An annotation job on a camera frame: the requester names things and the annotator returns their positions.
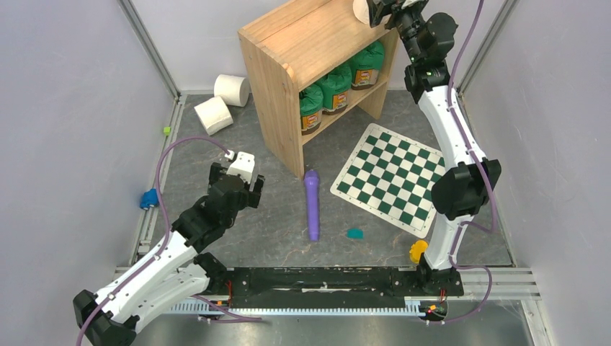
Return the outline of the white toilet roll front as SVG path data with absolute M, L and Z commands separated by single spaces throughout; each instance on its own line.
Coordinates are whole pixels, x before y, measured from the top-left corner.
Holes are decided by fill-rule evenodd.
M 355 17 L 363 24 L 370 25 L 370 13 L 367 0 L 354 0 L 352 9 Z

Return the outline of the white toilet roll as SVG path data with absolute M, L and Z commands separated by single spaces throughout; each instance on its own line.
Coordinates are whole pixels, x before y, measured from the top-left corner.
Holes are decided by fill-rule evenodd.
M 248 102 L 251 87 L 249 80 L 240 76 L 220 74 L 214 83 L 213 93 L 227 105 L 244 107 Z
M 233 125 L 233 117 L 221 97 L 212 97 L 195 106 L 195 112 L 209 136 Z
M 352 9 L 355 17 L 363 24 L 370 25 L 370 13 L 367 0 L 354 0 Z

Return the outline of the white toilet roll back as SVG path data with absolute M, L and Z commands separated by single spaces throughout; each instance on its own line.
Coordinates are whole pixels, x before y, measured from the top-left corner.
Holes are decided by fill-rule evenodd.
M 248 102 L 251 87 L 249 80 L 240 76 L 220 74 L 214 83 L 213 93 L 227 105 L 244 107 Z

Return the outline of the green roll orange label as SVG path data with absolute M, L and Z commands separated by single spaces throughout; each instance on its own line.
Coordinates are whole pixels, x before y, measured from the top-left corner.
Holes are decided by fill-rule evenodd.
M 323 114 L 336 114 L 348 105 L 351 80 L 352 72 L 349 64 L 343 63 L 315 82 L 323 92 Z

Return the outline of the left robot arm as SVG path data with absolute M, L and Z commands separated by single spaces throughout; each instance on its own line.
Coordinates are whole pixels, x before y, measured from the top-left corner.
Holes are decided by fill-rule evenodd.
M 214 163 L 208 193 L 173 222 L 169 240 L 113 282 L 73 299 L 81 336 L 93 345 L 131 345 L 156 317 L 198 293 L 219 293 L 225 267 L 205 248 L 231 228 L 239 211 L 257 208 L 264 177 L 253 177 L 253 155 L 241 152 L 229 167 Z

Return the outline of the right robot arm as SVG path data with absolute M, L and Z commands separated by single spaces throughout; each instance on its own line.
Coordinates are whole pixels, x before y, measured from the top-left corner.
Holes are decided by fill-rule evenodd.
M 434 294 L 445 285 L 442 271 L 455 264 L 462 231 L 493 197 L 501 164 L 476 143 L 458 105 L 454 73 L 446 57 L 455 46 L 458 25 L 446 13 L 423 17 L 426 1 L 367 1 L 367 23 L 395 29 L 410 64 L 405 84 L 427 117 L 440 145 L 446 172 L 433 184 L 437 211 L 432 238 L 421 255 L 416 274 L 418 289 Z

